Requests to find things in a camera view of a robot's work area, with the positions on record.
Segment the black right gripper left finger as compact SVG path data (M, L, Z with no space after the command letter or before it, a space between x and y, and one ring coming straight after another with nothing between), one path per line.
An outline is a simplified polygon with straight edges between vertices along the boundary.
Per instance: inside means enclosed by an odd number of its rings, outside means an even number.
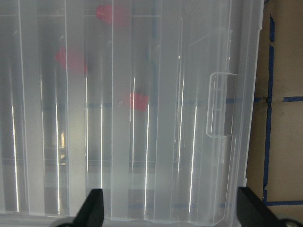
M55 227L101 227L104 223L104 199L102 189L92 189L77 215L54 222Z

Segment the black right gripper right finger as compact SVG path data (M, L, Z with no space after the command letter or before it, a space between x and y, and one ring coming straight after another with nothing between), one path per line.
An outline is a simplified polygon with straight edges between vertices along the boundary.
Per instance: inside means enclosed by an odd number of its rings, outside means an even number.
M237 189L237 219L242 227L301 227L289 218L279 219L249 187Z

